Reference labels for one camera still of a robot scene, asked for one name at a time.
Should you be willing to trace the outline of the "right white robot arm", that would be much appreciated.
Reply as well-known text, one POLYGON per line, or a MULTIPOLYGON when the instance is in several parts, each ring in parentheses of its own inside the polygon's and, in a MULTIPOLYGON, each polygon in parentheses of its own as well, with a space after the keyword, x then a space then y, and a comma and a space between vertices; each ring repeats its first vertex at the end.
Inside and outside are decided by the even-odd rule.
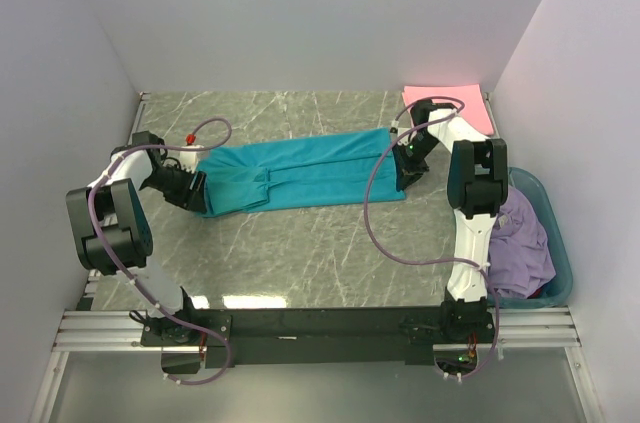
POLYGON ((396 189, 403 191, 429 171, 427 156, 437 146, 450 154, 446 193, 455 220, 455 248, 439 331, 460 342, 473 333, 491 330, 488 290, 491 230, 508 196, 508 152, 501 138, 473 128, 460 112, 464 103, 453 97, 423 98, 406 107, 415 130, 401 135, 393 122, 390 134, 398 139, 392 152, 396 189))

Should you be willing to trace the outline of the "lavender t shirt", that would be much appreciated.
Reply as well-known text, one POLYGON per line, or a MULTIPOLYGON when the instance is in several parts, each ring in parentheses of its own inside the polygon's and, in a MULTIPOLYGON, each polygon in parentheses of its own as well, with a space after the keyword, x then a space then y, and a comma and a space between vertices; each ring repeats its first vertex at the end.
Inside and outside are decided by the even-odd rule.
POLYGON ((493 224, 488 255, 489 280, 501 299, 528 299, 556 276, 547 232, 513 186, 493 224))

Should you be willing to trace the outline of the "teal t shirt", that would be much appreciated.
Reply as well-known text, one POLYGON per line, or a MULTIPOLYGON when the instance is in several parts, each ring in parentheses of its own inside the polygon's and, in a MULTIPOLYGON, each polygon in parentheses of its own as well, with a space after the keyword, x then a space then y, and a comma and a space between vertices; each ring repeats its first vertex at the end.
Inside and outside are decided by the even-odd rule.
POLYGON ((204 215, 361 204, 391 138, 383 128, 269 141, 211 151, 204 215))

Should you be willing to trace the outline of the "folded pink t shirt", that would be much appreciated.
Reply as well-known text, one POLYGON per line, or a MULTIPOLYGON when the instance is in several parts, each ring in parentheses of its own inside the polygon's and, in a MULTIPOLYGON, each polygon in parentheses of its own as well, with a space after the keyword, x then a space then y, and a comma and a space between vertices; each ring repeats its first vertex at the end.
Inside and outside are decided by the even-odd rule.
POLYGON ((402 91, 402 98, 406 106, 424 98, 437 101, 437 96, 461 100, 465 104, 461 116, 474 129, 485 136, 492 136, 495 133, 479 84, 450 87, 405 86, 402 91))

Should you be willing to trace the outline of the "aluminium frame rail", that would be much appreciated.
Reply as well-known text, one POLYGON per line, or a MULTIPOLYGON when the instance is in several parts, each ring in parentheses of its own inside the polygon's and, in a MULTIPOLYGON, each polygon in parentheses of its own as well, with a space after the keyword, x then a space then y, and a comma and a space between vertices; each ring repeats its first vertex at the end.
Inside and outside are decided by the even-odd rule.
MULTIPOLYGON (((68 311, 54 339, 54 352, 185 352, 195 346, 145 347, 143 327, 126 311, 68 311)), ((567 307, 507 309, 500 313, 499 343, 504 349, 575 348, 582 345, 567 307)))

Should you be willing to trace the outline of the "red t shirt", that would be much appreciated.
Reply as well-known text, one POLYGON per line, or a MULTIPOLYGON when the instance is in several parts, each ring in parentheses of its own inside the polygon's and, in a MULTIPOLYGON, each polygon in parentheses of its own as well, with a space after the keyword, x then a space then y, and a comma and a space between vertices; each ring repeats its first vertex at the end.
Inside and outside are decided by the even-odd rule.
POLYGON ((549 283, 546 283, 536 289, 531 295, 528 296, 528 300, 545 299, 548 296, 549 283))

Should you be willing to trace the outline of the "teal plastic laundry basket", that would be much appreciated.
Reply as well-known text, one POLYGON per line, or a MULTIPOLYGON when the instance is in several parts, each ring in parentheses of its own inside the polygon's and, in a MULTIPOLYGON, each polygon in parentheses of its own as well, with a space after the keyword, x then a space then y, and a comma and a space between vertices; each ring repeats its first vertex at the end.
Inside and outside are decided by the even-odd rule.
POLYGON ((573 289, 573 274, 547 192, 539 179, 516 167, 509 169, 510 186, 515 187, 528 198, 540 223, 545 228, 556 276, 549 282, 548 296, 545 299, 501 299, 498 295, 499 306, 504 309, 521 310, 563 306, 567 303, 573 289))

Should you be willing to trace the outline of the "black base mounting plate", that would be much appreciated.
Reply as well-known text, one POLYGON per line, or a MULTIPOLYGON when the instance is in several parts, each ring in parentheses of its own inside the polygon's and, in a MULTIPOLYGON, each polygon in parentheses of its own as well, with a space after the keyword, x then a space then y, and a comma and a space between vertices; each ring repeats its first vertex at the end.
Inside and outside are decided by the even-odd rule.
POLYGON ((437 345, 489 344, 492 314, 476 304, 334 309, 197 310, 196 324, 215 331, 147 324, 144 348, 192 346, 208 368, 232 365, 394 362, 431 365, 437 345))

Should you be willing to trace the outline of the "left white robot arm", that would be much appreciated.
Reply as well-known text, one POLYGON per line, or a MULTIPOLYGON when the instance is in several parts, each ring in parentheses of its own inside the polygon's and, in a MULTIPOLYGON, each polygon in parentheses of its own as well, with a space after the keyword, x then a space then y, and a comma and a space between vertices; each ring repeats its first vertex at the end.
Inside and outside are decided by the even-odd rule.
POLYGON ((209 152, 189 136, 175 155, 159 136, 138 132, 114 149, 101 176, 66 195, 76 252, 82 266, 130 287, 144 302, 147 325, 164 325, 176 344, 193 342, 200 331, 186 291, 151 260, 154 242, 139 199, 150 188, 166 203, 193 213, 206 212, 206 176, 197 169, 209 152))

